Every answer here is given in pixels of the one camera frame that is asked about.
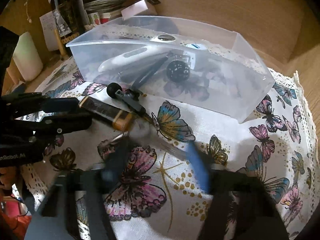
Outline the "person's left hand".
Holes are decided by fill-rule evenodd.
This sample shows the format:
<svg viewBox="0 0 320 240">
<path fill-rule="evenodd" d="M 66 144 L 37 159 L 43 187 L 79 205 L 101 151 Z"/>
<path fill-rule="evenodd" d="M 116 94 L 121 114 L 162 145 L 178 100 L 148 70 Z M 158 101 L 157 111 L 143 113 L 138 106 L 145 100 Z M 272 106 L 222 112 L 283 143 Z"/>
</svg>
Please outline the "person's left hand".
<svg viewBox="0 0 320 240">
<path fill-rule="evenodd" d="M 5 190 L 10 190 L 12 185 L 15 184 L 17 180 L 17 168 L 16 167 L 1 167 L 1 188 Z"/>
</svg>

